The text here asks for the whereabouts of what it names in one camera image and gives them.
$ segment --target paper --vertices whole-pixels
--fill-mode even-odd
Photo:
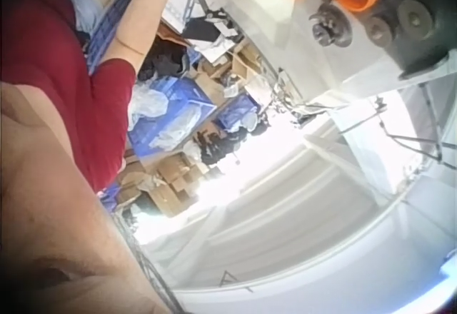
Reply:
[[[184,30],[184,12],[186,10],[188,0],[168,0],[164,12],[162,13],[162,19],[177,32],[181,33]],[[217,0],[206,0],[210,9],[220,9]],[[196,2],[194,10],[192,11],[191,17],[203,16],[204,11]],[[221,35],[221,38],[215,43],[208,43],[205,41],[190,41],[194,45],[195,50],[200,52],[209,62],[213,63],[235,44],[229,39]]]

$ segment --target plastic bag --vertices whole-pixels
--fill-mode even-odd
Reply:
[[[201,163],[201,149],[195,141],[188,141],[183,147],[184,154],[192,161]]]
[[[129,103],[129,131],[132,131],[141,117],[158,118],[166,113],[169,100],[160,91],[136,83]]]
[[[163,151],[172,151],[182,142],[200,121],[201,108],[191,103],[185,111],[173,120],[165,130],[149,144],[151,148],[160,148]]]

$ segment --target bright light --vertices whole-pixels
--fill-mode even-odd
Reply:
[[[138,229],[134,237],[141,245],[150,243],[161,236],[172,234],[185,224],[185,219],[178,216],[167,218],[166,216],[150,216],[146,213],[139,213],[136,219]]]

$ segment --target clothing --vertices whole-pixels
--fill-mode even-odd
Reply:
[[[100,191],[121,167],[136,79],[133,66],[112,59],[89,77],[70,27],[75,25],[71,0],[10,0],[1,5],[1,80],[35,86],[47,95],[64,121],[76,165]]]
[[[102,14],[103,6],[98,0],[71,0],[76,17],[76,30],[92,36]]]

